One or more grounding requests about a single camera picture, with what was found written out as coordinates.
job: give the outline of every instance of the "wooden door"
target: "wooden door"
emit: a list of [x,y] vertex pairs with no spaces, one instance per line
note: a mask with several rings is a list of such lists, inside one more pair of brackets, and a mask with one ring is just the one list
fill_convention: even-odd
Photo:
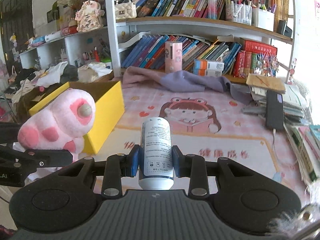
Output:
[[22,66],[20,62],[14,60],[12,52],[14,47],[10,37],[15,33],[18,44],[16,51],[21,52],[27,49],[24,43],[34,36],[32,0],[1,0],[0,10],[1,41],[8,73],[11,74],[12,65],[17,72],[22,69]]

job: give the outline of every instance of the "white handbag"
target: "white handbag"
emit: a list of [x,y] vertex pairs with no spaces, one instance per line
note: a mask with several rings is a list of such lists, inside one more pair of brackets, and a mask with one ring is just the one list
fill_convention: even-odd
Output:
[[127,3],[120,3],[116,0],[115,4],[116,20],[130,19],[137,17],[136,5],[129,0]]

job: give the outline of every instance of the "bottle label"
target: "bottle label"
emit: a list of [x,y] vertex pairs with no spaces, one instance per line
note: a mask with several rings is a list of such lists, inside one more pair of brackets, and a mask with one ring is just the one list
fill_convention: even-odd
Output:
[[170,126],[154,117],[143,124],[144,175],[173,177]]

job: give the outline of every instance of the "purple towel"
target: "purple towel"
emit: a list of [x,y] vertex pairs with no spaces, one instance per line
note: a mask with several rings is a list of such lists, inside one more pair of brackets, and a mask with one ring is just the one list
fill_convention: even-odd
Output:
[[184,70],[166,74],[155,70],[131,66],[127,68],[124,73],[122,85],[123,88],[128,88],[150,80],[158,84],[157,88],[170,90],[172,92],[202,92],[208,88],[220,93],[230,92],[235,100],[245,105],[252,101],[250,93],[239,91],[225,77],[197,76]]

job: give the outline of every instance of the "cartoon girl print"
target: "cartoon girl print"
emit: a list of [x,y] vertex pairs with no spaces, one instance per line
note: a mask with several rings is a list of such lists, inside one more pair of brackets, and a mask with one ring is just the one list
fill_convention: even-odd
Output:
[[221,130],[214,107],[201,98],[172,98],[162,106],[159,117],[165,118],[175,132],[217,133]]

